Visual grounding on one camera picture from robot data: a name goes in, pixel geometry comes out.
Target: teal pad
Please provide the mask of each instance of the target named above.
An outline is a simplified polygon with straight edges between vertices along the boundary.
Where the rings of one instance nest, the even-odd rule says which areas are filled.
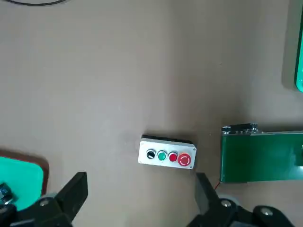
[[[295,83],[299,91],[303,92],[303,43],[302,43],[302,35],[303,35],[303,13],[301,15],[301,26],[299,33],[299,44],[297,51],[297,60],[295,67]]]
[[[35,164],[0,157],[0,183],[5,182],[16,195],[17,210],[31,206],[41,196],[43,170]]]

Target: black cable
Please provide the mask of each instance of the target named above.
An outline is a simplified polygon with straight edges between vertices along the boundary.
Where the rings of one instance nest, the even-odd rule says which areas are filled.
[[[51,1],[51,2],[45,2],[45,3],[27,3],[27,2],[20,2],[20,1],[14,1],[14,0],[4,0],[16,5],[22,5],[22,6],[51,6],[55,4],[62,3],[66,0],[57,0],[57,1]]]

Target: white control box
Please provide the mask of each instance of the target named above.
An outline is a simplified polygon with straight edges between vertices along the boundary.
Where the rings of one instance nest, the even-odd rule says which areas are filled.
[[[196,147],[191,141],[142,136],[138,162],[142,164],[192,169]]]

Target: red button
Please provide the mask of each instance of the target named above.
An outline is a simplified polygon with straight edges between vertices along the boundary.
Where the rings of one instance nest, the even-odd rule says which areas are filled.
[[[178,155],[175,152],[169,153],[169,160],[175,162],[178,159]]]
[[[188,166],[191,163],[191,157],[189,154],[181,154],[178,158],[180,166]]]

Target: screw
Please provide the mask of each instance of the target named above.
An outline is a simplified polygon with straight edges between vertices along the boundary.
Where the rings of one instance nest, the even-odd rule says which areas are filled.
[[[7,195],[7,196],[4,196],[1,201],[4,205],[8,205],[10,203],[12,203],[14,200],[13,196],[12,195]]]
[[[221,204],[225,207],[230,207],[232,205],[231,202],[229,202],[228,200],[222,200]]]
[[[251,130],[252,131],[258,131],[258,124],[257,123],[251,123]]]
[[[11,189],[6,183],[0,184],[0,199],[11,194],[12,194]]]
[[[7,207],[0,208],[0,214],[5,213],[6,211],[8,211]]]
[[[43,206],[46,206],[48,203],[49,203],[48,199],[45,199],[45,200],[42,200],[39,205],[41,207],[43,207]]]
[[[221,128],[221,132],[225,135],[229,134],[231,132],[231,130],[232,130],[232,127],[229,125],[225,125]]]
[[[266,216],[272,216],[272,215],[273,215],[273,212],[272,212],[270,209],[266,208],[266,207],[263,207],[263,208],[261,209],[261,212],[262,212],[263,214],[265,214]]]

